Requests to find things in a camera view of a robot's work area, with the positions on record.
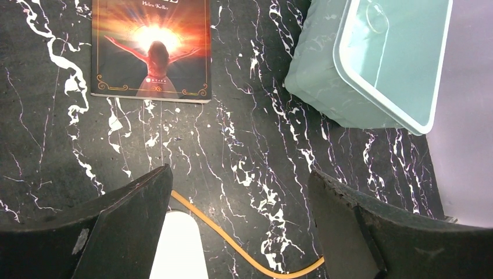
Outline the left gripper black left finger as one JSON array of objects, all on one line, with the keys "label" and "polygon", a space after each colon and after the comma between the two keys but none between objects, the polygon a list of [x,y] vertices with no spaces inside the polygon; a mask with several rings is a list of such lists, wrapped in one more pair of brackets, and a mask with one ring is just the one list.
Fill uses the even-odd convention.
[{"label": "left gripper black left finger", "polygon": [[173,187],[169,165],[44,220],[1,227],[2,278],[148,278]]}]

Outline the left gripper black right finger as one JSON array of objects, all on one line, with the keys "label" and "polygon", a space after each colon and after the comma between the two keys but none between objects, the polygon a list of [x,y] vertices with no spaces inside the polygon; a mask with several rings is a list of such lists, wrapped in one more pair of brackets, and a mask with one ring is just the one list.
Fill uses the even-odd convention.
[{"label": "left gripper black right finger", "polygon": [[491,278],[492,230],[434,220],[320,170],[309,201],[330,278]]}]

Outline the white plastic bin lid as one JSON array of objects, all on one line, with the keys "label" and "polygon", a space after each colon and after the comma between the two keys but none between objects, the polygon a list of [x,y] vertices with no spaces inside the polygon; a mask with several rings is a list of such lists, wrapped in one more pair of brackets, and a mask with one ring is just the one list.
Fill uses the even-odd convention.
[{"label": "white plastic bin lid", "polygon": [[150,278],[208,279],[199,227],[187,213],[166,213]]}]

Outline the tan rubber tube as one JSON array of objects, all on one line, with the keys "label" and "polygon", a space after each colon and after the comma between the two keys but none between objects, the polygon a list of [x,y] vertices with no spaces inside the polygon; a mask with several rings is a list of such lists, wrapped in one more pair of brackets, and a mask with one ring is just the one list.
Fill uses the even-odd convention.
[{"label": "tan rubber tube", "polygon": [[218,226],[214,221],[212,221],[208,216],[206,216],[202,211],[200,211],[197,207],[187,201],[182,195],[180,195],[177,191],[172,190],[171,197],[176,201],[185,206],[190,212],[192,212],[196,217],[201,219],[207,226],[209,226],[213,231],[215,231],[218,235],[220,235],[237,253],[239,253],[252,267],[257,269],[259,272],[263,273],[266,276],[271,278],[299,278],[305,276],[312,271],[318,269],[325,263],[325,259],[322,256],[317,261],[312,263],[310,266],[295,271],[293,273],[276,273],[262,266],[259,262],[257,262],[252,256],[250,256],[245,250],[243,250],[220,226]]}]

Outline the teal plastic bin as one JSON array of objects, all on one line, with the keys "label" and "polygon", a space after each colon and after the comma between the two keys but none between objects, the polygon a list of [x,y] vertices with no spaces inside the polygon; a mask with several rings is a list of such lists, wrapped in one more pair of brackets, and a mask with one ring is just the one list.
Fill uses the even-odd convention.
[{"label": "teal plastic bin", "polygon": [[374,1],[386,33],[366,22],[367,1],[313,1],[287,91],[345,128],[431,131],[453,3]]}]

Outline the Three Days To See book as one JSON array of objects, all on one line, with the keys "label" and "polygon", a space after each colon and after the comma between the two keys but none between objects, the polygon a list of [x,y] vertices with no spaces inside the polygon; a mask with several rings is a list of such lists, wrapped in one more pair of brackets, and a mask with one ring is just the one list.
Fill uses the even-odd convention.
[{"label": "Three Days To See book", "polygon": [[93,1],[91,94],[208,103],[209,1]]}]

